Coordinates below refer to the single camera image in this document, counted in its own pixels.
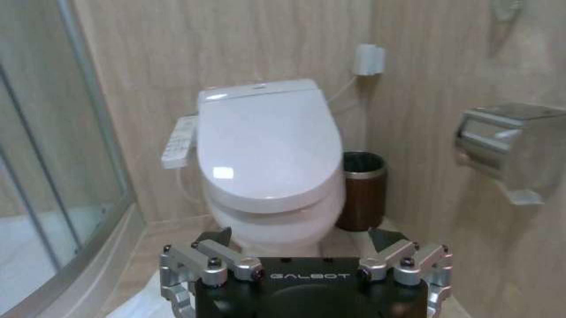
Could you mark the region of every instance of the toilet paper holder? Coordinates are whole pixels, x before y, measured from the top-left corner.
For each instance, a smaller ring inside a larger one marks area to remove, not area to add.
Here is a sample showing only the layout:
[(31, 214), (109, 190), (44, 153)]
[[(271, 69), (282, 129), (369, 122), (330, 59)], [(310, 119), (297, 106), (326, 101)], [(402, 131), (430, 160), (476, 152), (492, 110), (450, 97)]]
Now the toilet paper holder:
[(562, 178), (566, 111), (521, 103), (469, 109), (456, 152), (460, 164), (497, 180), (513, 204), (544, 204)]

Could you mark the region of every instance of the toilet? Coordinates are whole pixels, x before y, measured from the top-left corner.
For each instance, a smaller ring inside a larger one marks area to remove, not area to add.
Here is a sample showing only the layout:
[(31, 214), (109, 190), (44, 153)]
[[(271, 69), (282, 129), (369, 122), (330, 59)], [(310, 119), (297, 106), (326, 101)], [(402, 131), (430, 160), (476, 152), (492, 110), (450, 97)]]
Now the toilet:
[(202, 91), (207, 208), (243, 254), (319, 256), (345, 205), (342, 142), (310, 79)]

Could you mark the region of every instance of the trash can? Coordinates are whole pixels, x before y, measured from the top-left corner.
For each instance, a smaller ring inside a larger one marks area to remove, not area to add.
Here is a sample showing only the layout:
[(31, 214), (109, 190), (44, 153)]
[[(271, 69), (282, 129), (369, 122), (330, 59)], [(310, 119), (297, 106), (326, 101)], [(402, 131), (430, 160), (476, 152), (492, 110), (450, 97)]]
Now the trash can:
[(386, 211), (388, 167), (370, 152), (345, 153), (346, 204), (337, 226), (346, 231), (378, 227)]

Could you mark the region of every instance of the beige wall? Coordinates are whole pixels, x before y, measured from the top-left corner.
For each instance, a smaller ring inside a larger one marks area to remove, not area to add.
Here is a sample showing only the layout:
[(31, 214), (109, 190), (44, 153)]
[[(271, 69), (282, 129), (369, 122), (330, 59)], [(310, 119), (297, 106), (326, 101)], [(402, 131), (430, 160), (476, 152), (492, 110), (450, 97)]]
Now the beige wall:
[[(159, 158), (175, 121), (211, 86), (313, 78), (327, 95), (368, 42), (372, 0), (75, 0), (141, 208), (149, 221), (205, 213)], [(333, 105), (347, 148), (366, 147), (366, 100)], [(199, 183), (195, 169), (186, 182)]]
[(470, 314), (564, 317), (566, 187), (538, 209), (512, 206), (486, 177), (456, 166), (453, 134), (472, 107), (566, 107), (566, 2), (528, 0), (516, 24), (492, 20), (489, 3), (377, 1), (389, 60), (369, 144), (390, 164), (389, 216), (413, 238), (452, 245)]

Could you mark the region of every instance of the toilet seat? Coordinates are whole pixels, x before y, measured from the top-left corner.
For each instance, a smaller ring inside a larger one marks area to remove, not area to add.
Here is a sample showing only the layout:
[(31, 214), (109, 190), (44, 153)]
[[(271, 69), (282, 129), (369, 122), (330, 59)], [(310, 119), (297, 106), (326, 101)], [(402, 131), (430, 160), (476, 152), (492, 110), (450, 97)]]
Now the toilet seat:
[(213, 200), (233, 209), (279, 213), (321, 201), (342, 169), (342, 143), (315, 83), (205, 91), (198, 159)]

